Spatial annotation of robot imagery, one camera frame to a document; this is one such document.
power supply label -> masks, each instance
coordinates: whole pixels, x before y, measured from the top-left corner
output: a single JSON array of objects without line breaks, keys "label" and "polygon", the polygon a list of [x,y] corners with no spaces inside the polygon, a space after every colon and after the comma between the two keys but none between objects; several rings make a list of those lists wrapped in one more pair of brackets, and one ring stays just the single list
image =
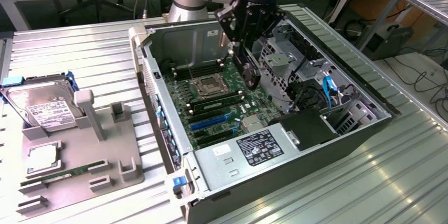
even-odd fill
[{"label": "power supply label", "polygon": [[65,101],[49,102],[25,108],[43,129],[74,122]]},{"label": "power supply label", "polygon": [[235,140],[235,143],[250,166],[257,166],[283,154],[269,130]]}]

slotted aluminum surface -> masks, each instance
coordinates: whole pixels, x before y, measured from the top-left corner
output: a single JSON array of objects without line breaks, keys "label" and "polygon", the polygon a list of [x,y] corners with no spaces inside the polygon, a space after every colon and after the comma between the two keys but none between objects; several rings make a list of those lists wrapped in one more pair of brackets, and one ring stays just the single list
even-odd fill
[{"label": "slotted aluminum surface", "polygon": [[448,26],[448,0],[406,0]]},{"label": "slotted aluminum surface", "polygon": [[[297,6],[283,6],[310,28],[381,95],[402,112],[389,127],[343,159],[270,193],[213,223],[441,223],[448,221],[448,136],[441,125],[373,70],[355,49]],[[161,22],[153,19],[146,24]],[[65,207],[23,223],[183,223],[162,186],[163,168],[143,113],[126,29],[133,22],[15,33],[9,74],[74,71],[81,88],[99,93],[94,106],[125,101],[131,106],[145,181],[111,194]],[[19,134],[7,106],[0,119],[0,222],[11,212],[6,167],[13,166]]]}]

blue pcie slot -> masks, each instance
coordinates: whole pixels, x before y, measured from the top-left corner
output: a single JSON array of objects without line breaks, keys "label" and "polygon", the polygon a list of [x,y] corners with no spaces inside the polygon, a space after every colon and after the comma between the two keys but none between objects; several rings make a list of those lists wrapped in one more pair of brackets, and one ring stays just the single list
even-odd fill
[{"label": "blue pcie slot", "polygon": [[211,126],[213,124],[222,123],[222,122],[225,122],[227,120],[229,116],[230,116],[230,113],[227,113],[225,115],[221,115],[219,117],[213,118],[213,119],[210,119],[210,120],[207,120],[205,122],[193,124],[193,125],[189,126],[189,129],[191,131],[194,131],[194,130],[199,130],[201,128],[205,128],[207,126]]}]

hard drive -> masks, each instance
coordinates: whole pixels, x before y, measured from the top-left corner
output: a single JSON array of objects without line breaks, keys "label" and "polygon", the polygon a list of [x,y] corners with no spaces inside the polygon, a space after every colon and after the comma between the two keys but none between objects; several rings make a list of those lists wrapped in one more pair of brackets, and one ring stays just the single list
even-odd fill
[{"label": "hard drive", "polygon": [[74,91],[70,72],[26,79],[7,77],[0,85],[1,97],[26,127],[41,126],[47,132],[74,127],[74,118],[82,116],[82,110],[73,103]]}]

white label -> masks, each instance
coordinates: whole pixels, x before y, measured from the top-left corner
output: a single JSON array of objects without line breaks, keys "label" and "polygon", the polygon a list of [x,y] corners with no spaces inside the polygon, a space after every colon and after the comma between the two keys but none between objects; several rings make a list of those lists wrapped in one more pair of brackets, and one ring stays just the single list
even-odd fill
[{"label": "white label", "polygon": [[210,108],[217,107],[217,106],[221,106],[221,105],[222,105],[222,103],[218,102],[218,103],[214,103],[214,104],[211,104],[211,105],[205,106],[203,109],[206,110],[206,109],[210,109]]},{"label": "white label", "polygon": [[74,122],[65,101],[49,102],[25,108],[43,129]]},{"label": "white label", "polygon": [[214,156],[222,155],[226,152],[230,152],[230,147],[227,144],[219,145],[218,147],[213,148]]},{"label": "white label", "polygon": [[217,30],[213,30],[213,31],[207,31],[206,32],[206,36],[210,37],[210,36],[215,36],[217,35]]}]

